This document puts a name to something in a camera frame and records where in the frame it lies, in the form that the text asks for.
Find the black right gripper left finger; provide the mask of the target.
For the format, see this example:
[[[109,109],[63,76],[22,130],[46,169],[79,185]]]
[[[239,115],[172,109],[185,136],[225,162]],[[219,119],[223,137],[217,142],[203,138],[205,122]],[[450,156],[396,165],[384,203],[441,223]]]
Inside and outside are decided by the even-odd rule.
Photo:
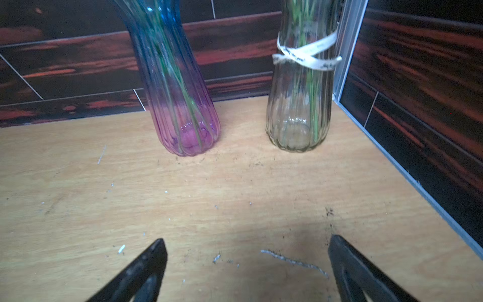
[[[168,253],[163,239],[155,240],[89,301],[157,301]]]

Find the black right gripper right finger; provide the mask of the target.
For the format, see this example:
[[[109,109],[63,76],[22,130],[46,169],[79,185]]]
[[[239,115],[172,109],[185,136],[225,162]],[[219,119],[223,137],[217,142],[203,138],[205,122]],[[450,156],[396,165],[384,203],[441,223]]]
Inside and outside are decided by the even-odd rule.
[[[328,255],[342,301],[417,300],[342,236],[331,236]]]

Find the blue purple glass vase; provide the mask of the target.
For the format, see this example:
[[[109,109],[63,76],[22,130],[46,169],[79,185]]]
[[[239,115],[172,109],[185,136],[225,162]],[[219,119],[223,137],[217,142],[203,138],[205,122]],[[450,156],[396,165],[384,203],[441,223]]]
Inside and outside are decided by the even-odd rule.
[[[127,26],[160,142],[178,156],[206,152],[221,125],[182,27],[179,2],[113,4]]]

